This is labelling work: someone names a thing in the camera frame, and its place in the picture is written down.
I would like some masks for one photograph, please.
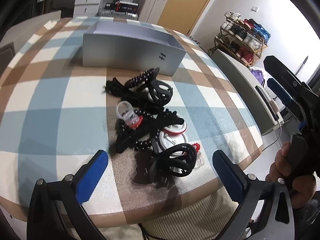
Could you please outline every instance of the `pile of hair accessories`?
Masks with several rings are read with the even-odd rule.
[[[119,118],[116,151],[123,153],[129,147],[136,151],[152,149],[152,164],[148,170],[150,183],[155,181],[158,171],[184,177],[195,167],[204,165],[200,145],[188,144],[185,120],[176,111],[163,108],[171,100],[173,89],[156,80],[158,72],[159,68],[150,69],[124,85],[116,78],[106,83],[106,92],[122,100],[116,107]],[[143,92],[146,88],[152,100]],[[148,134],[148,139],[141,140]]]

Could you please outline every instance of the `red shoe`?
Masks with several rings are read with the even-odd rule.
[[[244,63],[249,64],[253,60],[253,53],[249,52],[247,49],[243,49],[243,50],[244,50],[245,53],[242,56],[241,60]]]
[[[237,53],[236,53],[236,56],[238,56],[239,58],[242,58],[243,57],[243,55],[245,54],[245,48],[243,48],[243,47],[241,47],[238,51],[237,51]]]
[[[244,24],[245,24],[249,29],[254,28],[254,25],[253,25],[251,22],[249,22],[248,19],[244,19],[243,22],[244,22]]]

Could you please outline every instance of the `open box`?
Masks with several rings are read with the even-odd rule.
[[[160,74],[173,76],[185,54],[172,34],[124,22],[99,20],[83,35],[83,66],[159,67]]]

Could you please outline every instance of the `round badge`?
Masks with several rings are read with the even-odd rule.
[[[177,117],[183,119],[183,117],[179,114],[177,114]],[[176,135],[176,134],[183,133],[185,132],[186,129],[187,129],[186,120],[184,120],[183,124],[174,124],[174,125],[170,125],[169,127],[168,126],[164,127],[165,132],[169,135]]]
[[[180,143],[188,143],[188,138],[185,135],[185,133],[180,133],[177,135],[169,135],[165,131],[161,131],[159,136],[159,141],[160,141],[160,147],[163,150],[166,150]],[[171,156],[180,156],[180,155],[182,155],[182,152],[175,152]]]

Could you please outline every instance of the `white cable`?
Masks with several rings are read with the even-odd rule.
[[[281,124],[279,123],[279,120],[277,120],[277,122],[278,122],[278,124],[279,124],[279,126],[280,126],[280,134],[279,134],[278,138],[277,138],[273,143],[271,143],[269,146],[267,146],[266,148],[264,148],[264,149],[261,151],[261,153],[262,153],[265,149],[269,148],[271,145],[274,145],[274,144],[279,140],[279,138],[280,138],[280,136],[281,136],[281,133],[282,133],[282,128],[281,128]]]

